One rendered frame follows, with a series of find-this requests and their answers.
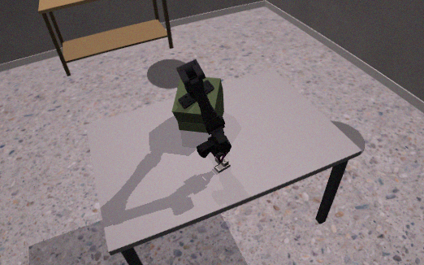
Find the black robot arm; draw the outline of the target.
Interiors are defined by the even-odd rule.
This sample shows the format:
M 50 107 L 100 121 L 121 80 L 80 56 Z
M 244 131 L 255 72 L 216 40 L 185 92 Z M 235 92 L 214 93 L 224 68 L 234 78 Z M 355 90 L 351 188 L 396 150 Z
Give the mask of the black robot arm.
M 201 109 L 201 117 L 205 122 L 206 130 L 209 135 L 211 134 L 208 141 L 197 146 L 197 152 L 202 158 L 206 158 L 211 150 L 216 154 L 218 152 L 227 153 L 231 149 L 231 144 L 224 135 L 224 119 L 221 115 L 218 116 L 207 97 L 207 94 L 214 90 L 214 86 L 208 80 L 203 82 L 206 76 L 196 59 L 176 69 L 187 91 L 183 97 L 178 99 L 179 103 L 186 109 L 197 102 Z

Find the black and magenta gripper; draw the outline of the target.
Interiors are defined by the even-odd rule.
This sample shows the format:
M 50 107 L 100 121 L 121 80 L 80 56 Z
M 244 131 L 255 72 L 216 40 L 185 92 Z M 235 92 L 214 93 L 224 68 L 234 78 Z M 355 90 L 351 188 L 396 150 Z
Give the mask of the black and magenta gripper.
M 211 150 L 210 151 L 211 153 L 212 153 L 212 155 L 214 156 L 214 157 L 216 157 L 217 158 L 217 160 L 221 163 L 222 161 L 223 161 L 223 159 L 224 159 L 224 157 L 227 155 L 227 153 L 228 152 L 230 152 L 230 150 L 227 152 L 227 153 L 221 153 L 221 152 L 218 152 L 217 154 L 213 151 L 213 150 Z M 220 157 L 222 156 L 222 159 L 220 160 Z

